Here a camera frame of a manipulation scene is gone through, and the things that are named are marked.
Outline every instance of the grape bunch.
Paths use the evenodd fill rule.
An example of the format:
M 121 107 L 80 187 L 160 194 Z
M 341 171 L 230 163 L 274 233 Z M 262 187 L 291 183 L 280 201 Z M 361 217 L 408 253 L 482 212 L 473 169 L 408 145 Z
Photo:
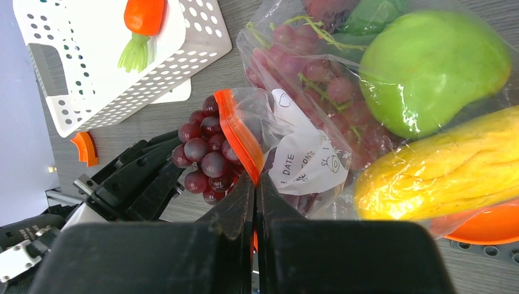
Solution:
M 197 167 L 185 176 L 185 189 L 202 193 L 208 204 L 216 205 L 232 191 L 244 168 L 223 134 L 214 96 L 204 101 L 202 110 L 190 115 L 178 134 L 183 145 L 173 150 L 171 161 L 180 168 L 193 163 Z
M 328 57 L 314 57 L 324 54 L 320 44 L 327 35 L 314 28 L 318 23 L 310 26 L 310 22 L 296 28 L 286 23 L 274 28 L 270 47 L 253 50 L 247 79 L 268 91 L 284 89 L 317 128 L 325 129 L 316 110 L 320 108 L 351 147 L 350 168 L 361 170 L 396 148 L 401 139 L 370 113 L 358 74 Z

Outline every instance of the toy carrot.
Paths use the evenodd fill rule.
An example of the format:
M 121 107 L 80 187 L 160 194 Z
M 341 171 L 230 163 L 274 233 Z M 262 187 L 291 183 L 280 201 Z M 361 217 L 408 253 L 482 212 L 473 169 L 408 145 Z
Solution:
M 126 72 L 143 71 L 148 65 L 147 42 L 159 33 L 162 26 L 166 0 L 128 0 L 124 10 L 124 23 L 132 31 L 132 39 L 119 58 L 118 67 Z

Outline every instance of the green fruit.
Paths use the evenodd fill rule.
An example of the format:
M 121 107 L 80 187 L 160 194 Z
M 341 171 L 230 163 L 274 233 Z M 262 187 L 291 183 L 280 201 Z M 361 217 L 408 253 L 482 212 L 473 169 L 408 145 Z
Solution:
M 511 68 L 507 45 L 488 24 L 457 12 L 421 10 L 396 19 L 367 48 L 360 88 L 379 122 L 415 139 L 499 92 Z

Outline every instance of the plastic bag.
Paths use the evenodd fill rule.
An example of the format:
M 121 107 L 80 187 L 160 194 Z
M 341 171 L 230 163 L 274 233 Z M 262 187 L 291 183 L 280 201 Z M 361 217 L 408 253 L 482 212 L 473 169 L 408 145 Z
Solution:
M 282 89 L 227 89 L 214 96 L 225 137 L 255 184 L 267 172 L 304 215 L 342 191 L 351 150 L 331 122 L 314 126 Z
M 442 236 L 519 195 L 517 53 L 457 1 L 265 0 L 237 45 L 253 86 L 351 147 L 347 218 L 445 217 Z

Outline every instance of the toy mango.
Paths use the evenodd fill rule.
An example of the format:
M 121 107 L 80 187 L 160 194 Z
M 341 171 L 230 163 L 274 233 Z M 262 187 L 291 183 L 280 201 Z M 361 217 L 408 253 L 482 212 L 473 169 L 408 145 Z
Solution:
M 519 106 L 480 116 L 376 160 L 354 204 L 363 219 L 419 221 L 519 195 Z
M 465 105 L 499 92 L 512 60 L 498 33 L 458 12 L 418 10 L 366 49 L 360 87 L 373 116 L 404 138 L 445 126 Z

